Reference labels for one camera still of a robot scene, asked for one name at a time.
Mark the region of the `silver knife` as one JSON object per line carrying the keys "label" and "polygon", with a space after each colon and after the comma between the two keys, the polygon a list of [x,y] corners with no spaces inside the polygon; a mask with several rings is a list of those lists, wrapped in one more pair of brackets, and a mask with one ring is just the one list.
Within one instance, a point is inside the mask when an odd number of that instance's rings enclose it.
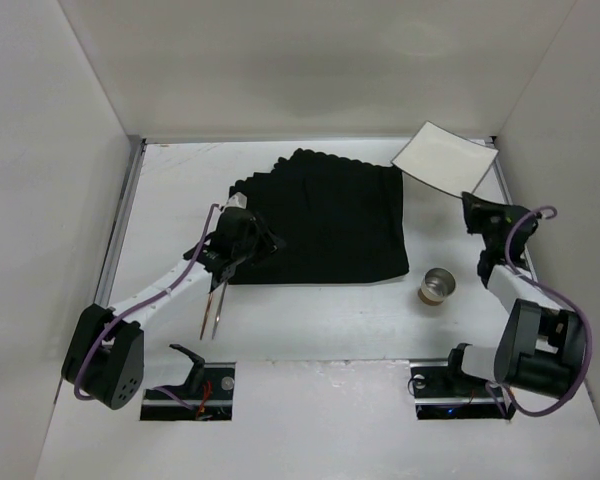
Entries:
{"label": "silver knife", "polygon": [[221,289],[221,293],[220,293],[220,297],[218,300],[217,309],[216,309],[216,313],[215,313],[215,317],[214,317],[213,330],[212,330],[212,336],[211,336],[212,340],[214,340],[217,335],[217,330],[218,330],[219,323],[220,323],[221,316],[222,316],[222,310],[223,310],[227,287],[228,287],[228,284],[225,282],[222,285],[222,289]]}

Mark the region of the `white square plate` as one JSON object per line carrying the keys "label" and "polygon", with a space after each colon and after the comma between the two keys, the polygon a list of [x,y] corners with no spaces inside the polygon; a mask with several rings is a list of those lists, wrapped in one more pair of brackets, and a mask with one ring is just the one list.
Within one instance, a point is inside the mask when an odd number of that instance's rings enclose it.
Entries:
{"label": "white square plate", "polygon": [[476,143],[426,121],[392,160],[404,174],[447,195],[474,193],[498,155]]}

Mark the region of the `metal cup with cork base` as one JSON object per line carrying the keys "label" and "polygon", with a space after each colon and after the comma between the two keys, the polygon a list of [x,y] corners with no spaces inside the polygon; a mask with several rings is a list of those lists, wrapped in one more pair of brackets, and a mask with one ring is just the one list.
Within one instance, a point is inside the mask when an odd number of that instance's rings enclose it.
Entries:
{"label": "metal cup with cork base", "polygon": [[444,268],[436,267],[424,275],[418,295],[427,305],[440,305],[454,294],[456,287],[454,275]]}

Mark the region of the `black cloth placemat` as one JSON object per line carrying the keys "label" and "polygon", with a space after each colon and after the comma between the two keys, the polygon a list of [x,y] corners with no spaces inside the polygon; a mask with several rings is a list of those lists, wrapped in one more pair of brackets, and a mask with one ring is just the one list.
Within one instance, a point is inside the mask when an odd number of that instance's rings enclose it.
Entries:
{"label": "black cloth placemat", "polygon": [[409,271],[396,167],[298,149],[229,192],[244,194],[285,243],[256,265],[240,265],[234,285],[370,284]]}

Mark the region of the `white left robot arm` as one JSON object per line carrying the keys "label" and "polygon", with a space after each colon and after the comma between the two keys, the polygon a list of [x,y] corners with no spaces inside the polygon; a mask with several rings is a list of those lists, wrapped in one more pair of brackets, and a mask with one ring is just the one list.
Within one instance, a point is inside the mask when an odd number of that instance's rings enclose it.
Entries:
{"label": "white left robot arm", "polygon": [[260,215],[213,204],[200,239],[167,274],[124,301],[82,311],[61,369],[75,398],[121,409],[143,384],[149,326],[175,319],[178,304],[214,293],[238,268],[283,247]]}

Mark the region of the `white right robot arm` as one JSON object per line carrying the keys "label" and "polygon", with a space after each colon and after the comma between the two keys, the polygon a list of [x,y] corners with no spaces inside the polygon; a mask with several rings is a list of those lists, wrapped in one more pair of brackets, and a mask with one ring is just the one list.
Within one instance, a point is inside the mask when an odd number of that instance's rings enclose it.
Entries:
{"label": "white right robot arm", "polygon": [[469,192],[461,201],[467,232],[484,241],[478,277],[508,319],[497,346],[461,343],[452,349],[448,375],[570,400],[591,362],[591,328],[584,313],[532,278],[523,259],[529,238],[542,220],[557,216],[557,209],[529,210]]}

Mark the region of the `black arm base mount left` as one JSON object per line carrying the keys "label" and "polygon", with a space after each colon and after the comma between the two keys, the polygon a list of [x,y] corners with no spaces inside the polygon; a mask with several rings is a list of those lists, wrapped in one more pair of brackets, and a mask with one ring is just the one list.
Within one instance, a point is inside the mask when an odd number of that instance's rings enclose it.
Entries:
{"label": "black arm base mount left", "polygon": [[144,370],[140,419],[146,422],[224,422],[233,416],[236,365],[208,362],[171,344]]}

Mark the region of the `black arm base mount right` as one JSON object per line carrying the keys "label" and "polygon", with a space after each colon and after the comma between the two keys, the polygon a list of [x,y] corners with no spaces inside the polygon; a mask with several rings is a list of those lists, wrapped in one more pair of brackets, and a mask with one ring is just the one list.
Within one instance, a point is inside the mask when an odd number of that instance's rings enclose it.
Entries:
{"label": "black arm base mount right", "polygon": [[418,420],[504,420],[515,411],[497,386],[453,372],[446,359],[415,360],[409,364],[408,392]]}

